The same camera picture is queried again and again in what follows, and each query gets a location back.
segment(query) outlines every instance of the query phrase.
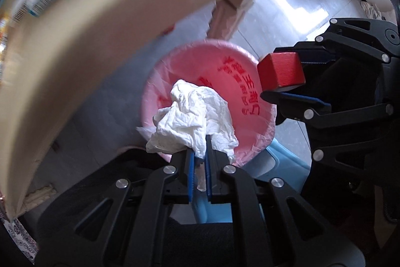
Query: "trash can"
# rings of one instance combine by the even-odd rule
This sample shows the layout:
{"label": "trash can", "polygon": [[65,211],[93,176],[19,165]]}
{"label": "trash can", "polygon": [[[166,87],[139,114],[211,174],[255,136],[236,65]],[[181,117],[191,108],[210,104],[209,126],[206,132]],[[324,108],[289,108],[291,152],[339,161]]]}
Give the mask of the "trash can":
{"label": "trash can", "polygon": [[143,127],[155,130],[153,116],[158,109],[171,106],[170,92],[179,79],[211,87],[228,103],[239,140],[235,165],[245,165],[273,141],[275,134],[276,107],[260,98],[257,63],[246,50],[220,40],[175,48],[155,65],[147,79],[141,102]]}

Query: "table leg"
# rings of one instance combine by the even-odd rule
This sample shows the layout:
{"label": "table leg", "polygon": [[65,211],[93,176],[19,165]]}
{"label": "table leg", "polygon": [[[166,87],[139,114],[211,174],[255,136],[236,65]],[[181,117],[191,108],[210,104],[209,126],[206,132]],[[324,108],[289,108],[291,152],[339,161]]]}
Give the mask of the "table leg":
{"label": "table leg", "polygon": [[218,0],[209,22],[207,38],[229,40],[254,0]]}

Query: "patterned fabric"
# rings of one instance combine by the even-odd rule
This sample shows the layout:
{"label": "patterned fabric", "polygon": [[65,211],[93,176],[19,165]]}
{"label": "patterned fabric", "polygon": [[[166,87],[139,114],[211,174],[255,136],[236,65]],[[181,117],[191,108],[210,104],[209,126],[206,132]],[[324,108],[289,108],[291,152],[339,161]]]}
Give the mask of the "patterned fabric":
{"label": "patterned fabric", "polygon": [[31,238],[18,219],[15,219],[10,223],[0,212],[0,220],[18,248],[32,263],[34,263],[38,252],[38,245],[35,240]]}

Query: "beige table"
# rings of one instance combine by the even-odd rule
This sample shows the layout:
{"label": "beige table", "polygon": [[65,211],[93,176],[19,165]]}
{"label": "beige table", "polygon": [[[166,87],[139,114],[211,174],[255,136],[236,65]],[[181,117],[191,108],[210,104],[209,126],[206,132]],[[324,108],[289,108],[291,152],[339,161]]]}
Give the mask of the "beige table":
{"label": "beige table", "polygon": [[[0,86],[0,191],[10,218],[50,144],[100,82],[212,0],[57,0],[11,29]],[[209,38],[231,37],[253,0],[217,0]]]}

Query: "white paper towel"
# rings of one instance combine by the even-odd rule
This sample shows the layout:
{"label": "white paper towel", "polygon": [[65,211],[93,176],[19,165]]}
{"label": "white paper towel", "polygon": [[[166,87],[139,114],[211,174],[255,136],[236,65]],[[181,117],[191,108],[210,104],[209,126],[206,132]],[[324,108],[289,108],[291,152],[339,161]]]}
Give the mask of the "white paper towel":
{"label": "white paper towel", "polygon": [[211,135],[213,149],[225,152],[235,161],[234,148],[239,145],[232,126],[228,103],[213,89],[177,81],[171,91],[172,105],[159,109],[153,117],[155,133],[146,144],[148,153],[173,154],[192,148],[204,158],[206,135]]}

